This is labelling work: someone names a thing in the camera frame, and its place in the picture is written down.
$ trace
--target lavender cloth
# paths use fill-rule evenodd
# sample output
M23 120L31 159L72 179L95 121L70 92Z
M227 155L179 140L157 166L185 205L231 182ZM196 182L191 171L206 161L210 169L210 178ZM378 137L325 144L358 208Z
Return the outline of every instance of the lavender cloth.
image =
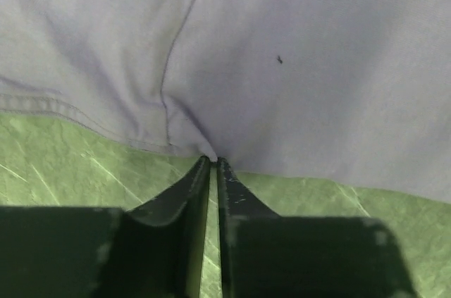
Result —
M0 0L0 109L451 203L451 0Z

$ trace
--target black plastic piece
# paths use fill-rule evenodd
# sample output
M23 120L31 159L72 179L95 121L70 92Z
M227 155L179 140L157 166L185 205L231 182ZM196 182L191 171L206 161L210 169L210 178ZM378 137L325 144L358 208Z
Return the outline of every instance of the black plastic piece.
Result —
M198 297L210 161L129 213L0 206L0 297Z
M211 166L129 212L0 206L0 297L198 298ZM282 217L215 166L223 297L416 297L379 220Z
M373 218L281 217L217 163L224 298L416 297L397 241Z

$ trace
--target light blue fabric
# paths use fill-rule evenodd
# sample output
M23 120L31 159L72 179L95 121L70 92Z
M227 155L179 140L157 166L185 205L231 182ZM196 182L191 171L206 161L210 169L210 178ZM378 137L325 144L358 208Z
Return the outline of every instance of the light blue fabric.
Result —
M451 0L0 0L0 108L451 202Z

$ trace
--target green mat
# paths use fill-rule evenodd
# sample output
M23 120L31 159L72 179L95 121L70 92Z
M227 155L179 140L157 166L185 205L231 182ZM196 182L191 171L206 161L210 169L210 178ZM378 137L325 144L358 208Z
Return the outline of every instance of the green mat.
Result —
M0 204L130 209L175 182L196 159L157 156L66 121L0 115ZM282 215L375 216L398 236L420 297L451 297L451 205L329 180L238 173ZM202 297L220 297L212 177Z

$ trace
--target scratch mark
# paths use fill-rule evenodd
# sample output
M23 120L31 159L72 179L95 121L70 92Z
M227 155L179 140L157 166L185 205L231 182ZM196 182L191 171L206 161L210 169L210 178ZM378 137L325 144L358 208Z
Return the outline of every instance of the scratch mark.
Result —
M144 175L144 173L138 173L136 170L133 170L132 168L125 168L125 169L130 171L131 173L134 173L137 176L140 176L140 177L142 177Z
M17 173L15 173L11 169L5 167L3 164L0 164L0 167L5 169L6 171L8 171L11 175L13 175L14 177L18 178L19 180L23 180L25 183L28 183L28 181L24 177L20 177Z
M172 164L170 164L169 162L166 161L160 161L158 159L154 159L154 163L156 165L160 165L162 166L161 168L167 168L169 167L169 170L173 171L175 173L175 177L176 178L181 178L184 173L181 173L180 170L178 170L175 166L173 166Z
M56 198L55 194L53 193L53 191L51 191L49 185L46 183L46 181L44 180L44 178L42 177L42 175L39 173L39 171L35 168L34 165L31 165L31 167L33 168L33 170L36 172L37 177L39 177L39 179L41 180L41 182L44 183L45 187L47 188L47 190L49 191L50 195L53 197L55 203L57 203L58 205L60 205L59 200Z
M101 165L98 160L96 160L94 157L91 157L91 160L96 163L99 168L101 168L105 173L109 174L121 187L124 188L125 192L127 192L131 197L133 197L135 200L137 200L139 203L144 203L136 194L134 194L130 189L128 189L115 175L113 175L110 171L108 171L103 165Z
M442 289L439 293L437 293L437 295L434 298L439 298L442 296L443 291L445 291L445 289Z
M16 144L19 146L20 152L25 155L25 152L23 151L22 146L20 145L19 141L16 139L14 139L14 140L16 141Z
M360 209L361 212L363 212L365 215L367 215L368 217L371 217L371 215L369 214L369 212L362 206L362 204L360 203L360 201L358 199L353 199L351 197L349 197L347 195L347 193L343 190L343 188L341 188L341 186L337 185L338 189L343 193L343 195L348 198L353 204L357 205L357 207ZM354 194L357 196L357 192L351 188L351 190L354 192Z
M418 280L419 283L421 284L421 286L423 286L424 281L423 281L423 279L422 279L421 277L417 276L417 277L416 277L416 280ZM422 294L421 292L417 292L417 294L420 296L420 298L426 298L426 297L424 296L424 294Z
M211 245L211 247L213 247L215 250L216 250L216 252L219 254L219 248L217 247L217 245L216 244L214 244L211 240L208 240L207 239L207 242Z
M210 259L210 257L205 256L205 260L208 261L208 262L209 262L216 270L219 270L219 266L218 266L216 263L214 263L214 262Z
M86 147L90 147L91 146L91 144L89 144L84 137L82 137L82 139L83 139L83 142L86 144Z

